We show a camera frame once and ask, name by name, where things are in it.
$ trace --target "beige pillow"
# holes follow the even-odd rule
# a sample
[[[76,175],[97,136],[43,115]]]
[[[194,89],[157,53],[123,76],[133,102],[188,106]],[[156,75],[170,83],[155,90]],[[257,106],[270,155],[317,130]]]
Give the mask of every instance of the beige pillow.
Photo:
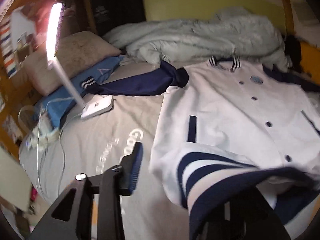
[[[94,33],[79,32],[60,40],[56,56],[68,77],[73,78],[106,57],[118,56],[120,53],[119,49]],[[55,71],[47,68],[45,44],[22,64],[34,88],[43,96],[62,85]]]

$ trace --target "metal bolt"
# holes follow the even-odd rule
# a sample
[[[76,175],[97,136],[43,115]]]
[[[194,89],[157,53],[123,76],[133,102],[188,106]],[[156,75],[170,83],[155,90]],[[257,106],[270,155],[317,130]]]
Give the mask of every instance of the metal bolt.
[[[87,177],[84,173],[76,175],[76,180],[84,180]]]
[[[120,165],[115,165],[111,168],[112,171],[114,172],[118,172],[118,171],[121,171],[122,170],[122,166]]]

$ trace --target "gray bed sheet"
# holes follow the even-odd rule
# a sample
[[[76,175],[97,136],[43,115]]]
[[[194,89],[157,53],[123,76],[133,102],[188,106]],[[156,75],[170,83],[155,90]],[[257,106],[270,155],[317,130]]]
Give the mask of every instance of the gray bed sheet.
[[[176,68],[190,63],[173,63]],[[120,66],[107,82],[137,74],[146,73],[159,67],[148,63]],[[93,95],[86,95],[89,101]],[[60,188],[59,177],[63,168],[63,153],[58,141],[47,151],[39,153],[41,196],[49,203],[74,179],[76,174],[88,176],[100,174],[119,163],[120,158],[131,152],[136,140],[143,144],[143,160],[137,189],[130,197],[122,197],[124,233],[127,240],[187,240],[188,212],[166,197],[162,184],[148,172],[150,151],[163,95],[127,97],[114,96],[114,106],[108,113],[87,119],[72,119],[81,112],[75,106],[68,114],[70,122],[65,126],[61,138],[66,153],[65,170]],[[36,150],[28,150],[26,140],[20,146],[20,162],[32,184],[39,192],[36,172]],[[308,226],[318,198],[309,204],[286,228],[292,239]],[[92,237],[96,237],[96,224],[92,225]]]

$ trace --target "logo patch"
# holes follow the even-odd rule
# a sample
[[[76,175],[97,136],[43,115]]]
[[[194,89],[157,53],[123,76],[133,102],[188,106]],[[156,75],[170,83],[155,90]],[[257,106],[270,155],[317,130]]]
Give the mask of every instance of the logo patch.
[[[261,85],[263,83],[262,78],[257,77],[257,76],[251,76],[250,80],[256,84]]]

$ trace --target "blue pillow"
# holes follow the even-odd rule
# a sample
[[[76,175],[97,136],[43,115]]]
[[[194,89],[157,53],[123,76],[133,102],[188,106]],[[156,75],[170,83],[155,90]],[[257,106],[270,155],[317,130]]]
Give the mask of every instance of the blue pillow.
[[[101,84],[109,78],[112,72],[118,67],[122,57],[108,57],[102,60],[101,62],[95,64],[91,68],[83,71],[76,77],[71,79],[71,82],[75,86],[76,90],[84,97],[87,92],[84,88],[80,86],[81,81],[86,79],[89,76],[92,76],[98,84]],[[57,98],[68,98],[71,97],[69,92],[65,89],[64,86],[58,88],[53,93],[47,97],[43,97],[36,106],[43,104],[43,107],[46,107],[47,103],[53,99]],[[65,113],[70,111],[70,109],[76,104],[74,100],[52,102],[48,105],[47,111],[51,119],[53,127],[60,127],[62,125],[61,119]]]

